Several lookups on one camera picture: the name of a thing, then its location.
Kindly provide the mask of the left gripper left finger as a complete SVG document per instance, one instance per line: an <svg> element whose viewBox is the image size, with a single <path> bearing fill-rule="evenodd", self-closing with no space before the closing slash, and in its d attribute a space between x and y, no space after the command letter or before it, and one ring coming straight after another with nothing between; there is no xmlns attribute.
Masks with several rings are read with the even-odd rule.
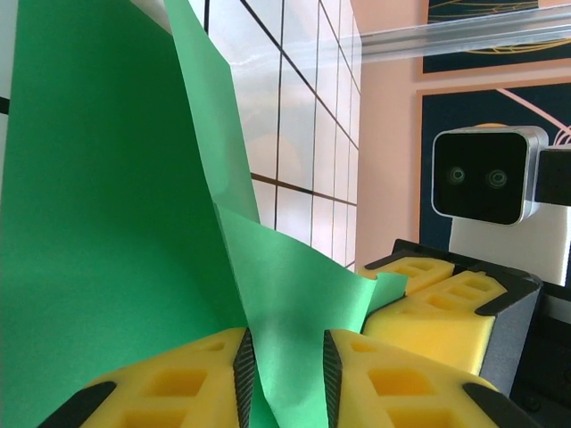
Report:
<svg viewBox="0 0 571 428"><path fill-rule="evenodd" d="M99 376L38 428L250 428L255 368L230 328Z"/></svg>

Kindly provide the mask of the green cloth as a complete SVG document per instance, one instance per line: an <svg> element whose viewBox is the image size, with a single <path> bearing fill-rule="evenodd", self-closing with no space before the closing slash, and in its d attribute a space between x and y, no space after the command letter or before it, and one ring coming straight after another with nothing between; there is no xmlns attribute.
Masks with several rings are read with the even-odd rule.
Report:
<svg viewBox="0 0 571 428"><path fill-rule="evenodd" d="M0 203L0 428L249 326L252 428L329 428L323 334L401 282L262 226L230 68L187 0L19 0Z"/></svg>

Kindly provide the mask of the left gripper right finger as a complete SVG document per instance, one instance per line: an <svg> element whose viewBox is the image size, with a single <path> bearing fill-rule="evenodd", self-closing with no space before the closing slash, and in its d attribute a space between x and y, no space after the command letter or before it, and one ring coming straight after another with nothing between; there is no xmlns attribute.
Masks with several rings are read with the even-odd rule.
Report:
<svg viewBox="0 0 571 428"><path fill-rule="evenodd" d="M485 379L344 329L323 336L328 428L542 428Z"/></svg>

